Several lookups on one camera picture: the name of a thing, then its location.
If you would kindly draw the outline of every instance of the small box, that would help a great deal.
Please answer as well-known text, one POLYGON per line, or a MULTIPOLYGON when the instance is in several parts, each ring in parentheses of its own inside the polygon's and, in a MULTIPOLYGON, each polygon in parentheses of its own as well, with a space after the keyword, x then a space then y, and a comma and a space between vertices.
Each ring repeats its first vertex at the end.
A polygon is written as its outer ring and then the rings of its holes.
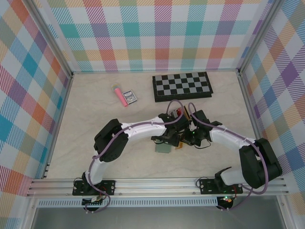
POLYGON ((123 96, 125 97, 126 102, 128 103, 128 105, 138 101, 137 97, 135 97, 132 90, 124 92, 123 96))

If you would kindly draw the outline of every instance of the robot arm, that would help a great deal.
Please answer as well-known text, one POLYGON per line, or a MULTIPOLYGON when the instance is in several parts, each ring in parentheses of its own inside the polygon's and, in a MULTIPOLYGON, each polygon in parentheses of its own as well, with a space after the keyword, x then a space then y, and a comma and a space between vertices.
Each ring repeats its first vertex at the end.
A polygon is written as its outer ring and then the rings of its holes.
MULTIPOLYGON (((225 126, 217 121, 210 123, 202 110, 195 112, 194 115, 204 123, 226 129, 225 126)), ((160 139, 166 144, 173 146, 178 146, 180 141, 191 146, 200 146, 201 141, 207 139, 211 142, 220 143, 232 151, 239 152, 241 168, 227 168, 215 174, 215 182, 219 189, 232 184, 241 183, 248 183, 253 188, 259 188, 265 184, 262 162, 260 158, 258 158, 254 148, 250 146, 249 143, 226 131, 203 125, 194 119, 192 121, 196 126, 196 129, 190 130, 190 121, 187 120, 185 116, 175 124, 162 125, 162 123, 167 123, 172 120, 175 120, 175 118, 168 114, 160 114, 158 117, 148 120, 147 122, 150 124, 139 125, 136 127, 131 127, 134 125, 132 123, 121 124, 117 119, 111 120, 94 138, 94 149, 96 150, 95 156, 105 149, 115 134, 126 127, 130 128, 119 134, 106 152, 99 159, 94 161, 90 173, 92 183, 96 185, 102 181, 102 176, 108 162, 117 159, 128 142, 152 136, 152 139, 160 139)), ((270 143, 263 138, 259 140, 248 138, 248 140, 259 147, 267 165, 269 181, 280 176, 282 174, 282 169, 270 143)), ((88 171, 83 174, 82 178, 84 183, 87 184, 88 171)))

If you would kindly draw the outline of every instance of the black and white checkered board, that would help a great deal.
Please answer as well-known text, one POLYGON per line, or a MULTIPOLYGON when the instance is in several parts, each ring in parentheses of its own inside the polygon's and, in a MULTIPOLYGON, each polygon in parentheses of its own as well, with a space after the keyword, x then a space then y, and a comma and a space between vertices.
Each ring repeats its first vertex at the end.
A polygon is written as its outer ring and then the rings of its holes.
POLYGON ((212 87, 206 72, 157 75, 152 77, 155 102, 172 99, 212 97, 212 87))

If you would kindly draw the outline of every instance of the checkerboard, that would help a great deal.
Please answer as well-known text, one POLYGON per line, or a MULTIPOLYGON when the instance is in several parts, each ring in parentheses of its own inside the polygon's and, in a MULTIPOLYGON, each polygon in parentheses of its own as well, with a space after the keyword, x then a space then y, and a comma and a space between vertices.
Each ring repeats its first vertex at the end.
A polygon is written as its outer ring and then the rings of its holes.
POLYGON ((152 84, 155 102, 206 98, 213 93, 206 72, 157 75, 152 84))

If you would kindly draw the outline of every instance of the marble surface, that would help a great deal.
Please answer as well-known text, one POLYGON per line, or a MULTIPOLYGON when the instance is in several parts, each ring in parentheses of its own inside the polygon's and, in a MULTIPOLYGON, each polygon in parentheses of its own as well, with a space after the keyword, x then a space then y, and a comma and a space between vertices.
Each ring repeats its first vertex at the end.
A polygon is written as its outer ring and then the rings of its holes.
MULTIPOLYGON (((139 122, 166 111, 168 102, 155 103, 152 76, 158 73, 104 73, 75 75, 47 178, 80 177, 88 169, 95 135, 113 118, 139 122), (138 101, 123 107, 111 85, 122 91, 132 89, 138 101)), ((235 72, 208 72, 212 98, 192 101, 210 121, 248 137, 254 137, 235 72)), ((214 176, 219 170, 240 165, 238 152, 212 143, 206 149, 184 145, 169 154, 156 153, 150 138, 127 144, 122 155, 111 162, 104 178, 155 178, 214 176)))

